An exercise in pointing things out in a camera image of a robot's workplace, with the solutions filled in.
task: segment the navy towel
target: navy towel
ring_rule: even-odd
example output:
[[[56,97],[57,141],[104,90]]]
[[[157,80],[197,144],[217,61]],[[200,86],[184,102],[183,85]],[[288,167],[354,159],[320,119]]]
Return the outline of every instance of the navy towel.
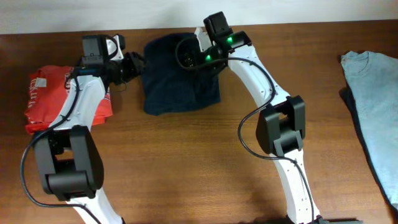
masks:
[[[147,44],[144,49],[146,68],[142,74],[144,111],[152,115],[199,110],[220,102],[219,68],[188,72],[179,67],[175,47],[183,39],[181,54],[199,53],[199,43],[192,33],[170,34]]]

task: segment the red t-shirt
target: red t-shirt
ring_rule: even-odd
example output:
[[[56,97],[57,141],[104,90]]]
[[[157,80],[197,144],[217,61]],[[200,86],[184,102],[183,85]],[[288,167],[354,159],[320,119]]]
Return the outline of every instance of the red t-shirt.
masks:
[[[67,99],[69,89],[64,84],[73,67],[47,65],[30,75],[29,95],[25,115],[29,134],[45,130],[58,116]],[[98,105],[93,125],[103,124],[105,118],[112,116],[111,97],[108,92]]]

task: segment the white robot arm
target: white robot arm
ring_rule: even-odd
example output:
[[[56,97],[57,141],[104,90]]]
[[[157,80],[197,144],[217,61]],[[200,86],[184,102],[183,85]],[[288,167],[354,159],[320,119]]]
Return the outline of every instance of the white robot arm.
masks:
[[[85,223],[124,223],[102,188],[104,167],[90,134],[95,112],[109,84],[128,82],[142,70],[138,54],[123,55],[123,48],[121,35],[83,37],[83,66],[80,62],[71,72],[67,99],[50,124],[55,128],[33,145],[44,191],[73,206]],[[66,149],[73,151],[73,158],[58,160],[55,155]]]
[[[229,57],[247,58],[253,62],[256,62],[258,65],[262,66],[264,70],[266,70],[261,61],[258,59],[253,45],[245,45],[236,48],[233,53],[229,54]],[[228,62],[228,67],[242,80],[246,88],[249,90],[251,96],[254,98],[257,107],[262,106],[268,101],[271,95],[271,86],[264,74],[261,73],[258,68],[251,66],[246,62],[242,63],[237,60],[230,60]],[[276,94],[275,98],[271,101],[271,105],[279,105],[285,102],[286,97],[290,95],[283,90],[274,79],[272,79],[272,81],[274,82]],[[284,156],[297,161],[297,164],[300,166],[305,175],[303,165],[303,150],[294,149],[288,153],[285,153]],[[307,181],[307,177],[305,176],[305,180],[303,180],[299,171],[294,167],[294,164],[289,161],[274,160],[274,163],[278,170],[280,181],[282,182],[285,192],[287,216],[294,223],[310,223],[312,220],[312,211],[310,201],[308,199],[308,192],[304,184],[304,181]],[[314,208],[313,219],[316,220],[320,213],[315,205],[315,202],[312,203]]]
[[[212,54],[212,52],[228,51],[228,54],[224,55],[224,57],[244,58],[246,60],[250,60],[261,66],[269,74],[259,60],[256,50],[246,34],[233,34],[231,28],[226,23],[222,12],[206,18],[205,25],[207,33],[203,32],[201,28],[197,28],[195,31],[202,52]],[[217,45],[218,50],[210,50],[212,47],[216,47]],[[271,84],[266,76],[257,67],[241,60],[228,60],[228,67],[242,80],[256,102],[257,107],[263,106],[270,100],[272,92]],[[271,76],[270,78],[275,88],[275,96],[269,104],[272,106],[282,105],[287,101],[288,98],[290,98],[290,95],[283,90],[282,87],[280,87]],[[274,151],[271,150],[269,152],[271,157],[277,157],[277,155],[273,153]],[[290,161],[274,160],[285,192],[288,217],[297,224],[310,223],[312,220],[316,220],[320,213],[315,205],[315,202],[312,200],[312,217],[311,203],[308,198],[308,195],[311,193],[307,192],[306,186],[304,184],[304,181],[307,181],[307,177],[305,175],[303,166],[302,148],[289,149],[285,153],[282,152],[278,156],[284,156],[292,159],[293,161],[297,161],[297,164],[300,166],[304,175],[303,178],[299,170],[296,169],[295,164],[291,163]]]

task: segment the folded blue shirt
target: folded blue shirt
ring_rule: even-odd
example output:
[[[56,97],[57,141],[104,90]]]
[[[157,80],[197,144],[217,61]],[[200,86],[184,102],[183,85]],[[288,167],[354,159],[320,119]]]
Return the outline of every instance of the folded blue shirt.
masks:
[[[360,128],[375,178],[398,210],[398,59],[374,52],[348,52],[341,57],[341,65],[354,108],[347,98],[345,101],[358,116],[356,128]]]
[[[175,48],[182,40],[179,54],[200,53],[195,37],[192,33],[170,34],[145,46],[147,64],[141,77],[147,114],[193,111],[220,102],[218,74],[224,66],[210,72],[188,72],[176,61]]]

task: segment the wooden surface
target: wooden surface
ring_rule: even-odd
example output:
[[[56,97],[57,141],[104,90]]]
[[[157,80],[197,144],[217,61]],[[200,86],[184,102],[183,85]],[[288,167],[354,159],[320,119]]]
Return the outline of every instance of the wooden surface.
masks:
[[[280,86],[306,102],[305,167],[316,205],[325,218],[392,223],[339,97],[345,86],[339,55],[371,50],[398,57],[398,22],[338,22],[234,27],[245,30],[263,64]],[[127,50],[142,52],[162,35],[193,29],[119,30]],[[73,209],[33,205],[23,193],[19,162],[25,133],[28,74],[43,65],[73,65],[81,36],[96,32],[0,35],[0,222],[81,223]],[[143,112],[141,79],[113,93],[114,116],[92,135],[105,166],[104,189],[127,223],[237,223],[286,215],[274,164],[248,154],[236,129],[256,106],[240,79],[220,75],[221,103],[200,111],[150,116]],[[244,127],[248,144],[259,149],[257,118]],[[27,183],[45,195],[33,154]]]

